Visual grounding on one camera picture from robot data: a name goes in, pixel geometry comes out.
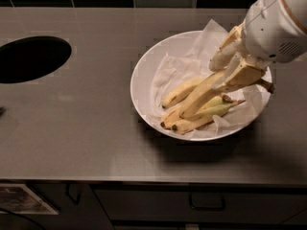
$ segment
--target white bowl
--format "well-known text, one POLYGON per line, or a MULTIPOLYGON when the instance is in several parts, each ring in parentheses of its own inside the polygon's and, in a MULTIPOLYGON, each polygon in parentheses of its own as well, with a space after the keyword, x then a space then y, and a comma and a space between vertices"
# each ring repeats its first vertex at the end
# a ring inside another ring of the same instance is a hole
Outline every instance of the white bowl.
MULTIPOLYGON (((242 128, 249 125, 255 117, 247 120, 244 124, 231 130, 227 133, 223 133, 221 135, 211 135, 206 137, 189 137, 185 135, 177 135, 170 130, 165 130, 160 126, 153 124, 152 120, 150 120, 149 116, 152 112, 150 93, 152 82, 154 79, 154 75, 158 66, 161 63, 161 60, 164 59, 166 54, 172 57, 182 57, 193 45, 195 39, 200 35, 201 31, 193 31, 183 34, 176 34, 169 38, 164 39, 163 41, 154 45, 140 60, 134 68, 131 82, 130 82, 130 94, 132 98, 132 102, 136 111, 143 118, 143 120, 156 129, 157 131, 180 140, 187 141, 209 141, 215 140, 227 135, 233 134, 242 128)), ((272 81, 272 75, 270 69, 268 69, 265 77, 265 80, 272 81)), ((270 99, 269 93, 262 93, 262 109, 267 105, 270 99)))

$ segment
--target round black hole in countertop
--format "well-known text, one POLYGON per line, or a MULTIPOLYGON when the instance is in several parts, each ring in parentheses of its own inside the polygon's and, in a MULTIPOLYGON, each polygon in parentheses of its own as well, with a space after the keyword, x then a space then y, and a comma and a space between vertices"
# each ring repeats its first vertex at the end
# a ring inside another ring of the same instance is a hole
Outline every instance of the round black hole in countertop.
POLYGON ((0 47, 0 82, 32 81, 60 68, 70 57, 71 47, 54 36, 32 36, 0 47))

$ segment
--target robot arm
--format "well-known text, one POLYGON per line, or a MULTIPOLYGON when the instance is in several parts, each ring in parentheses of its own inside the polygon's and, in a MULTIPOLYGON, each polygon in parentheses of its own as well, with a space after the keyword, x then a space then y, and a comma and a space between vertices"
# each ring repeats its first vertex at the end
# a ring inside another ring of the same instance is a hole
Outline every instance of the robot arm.
POLYGON ((212 88, 231 92, 261 80, 273 62, 290 62, 307 51, 307 0, 258 0, 234 27, 209 68, 225 74, 212 88))

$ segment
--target white robot arm casing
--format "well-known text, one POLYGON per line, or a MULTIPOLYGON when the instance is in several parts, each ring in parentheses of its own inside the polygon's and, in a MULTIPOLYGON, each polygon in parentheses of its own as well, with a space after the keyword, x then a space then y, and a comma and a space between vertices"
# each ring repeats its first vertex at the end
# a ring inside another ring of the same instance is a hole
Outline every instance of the white robot arm casing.
POLYGON ((258 0, 243 23, 243 44, 254 57, 289 62, 307 51, 307 0, 258 0))

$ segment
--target black handle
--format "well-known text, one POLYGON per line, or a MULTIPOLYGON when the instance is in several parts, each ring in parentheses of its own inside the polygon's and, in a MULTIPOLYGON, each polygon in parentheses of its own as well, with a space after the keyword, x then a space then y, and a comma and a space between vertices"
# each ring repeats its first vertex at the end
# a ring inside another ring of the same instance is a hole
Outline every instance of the black handle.
POLYGON ((73 201, 73 203, 75 204, 75 205, 78 205, 79 203, 80 203, 80 198, 81 198, 81 194, 77 194, 77 197, 76 197, 76 199, 74 198, 74 197, 72 197, 71 195, 70 195, 70 183, 68 183, 67 185, 66 185, 66 188, 65 188, 65 195, 66 196, 68 196, 72 201, 73 201))
POLYGON ((192 193, 190 193, 189 194, 189 204, 190 204, 190 207, 196 211, 223 211, 226 207, 226 204, 224 201, 224 197, 222 195, 220 195, 220 198, 221 198, 221 206, 220 205, 217 207, 216 206, 214 207, 196 206, 193 203, 192 193))

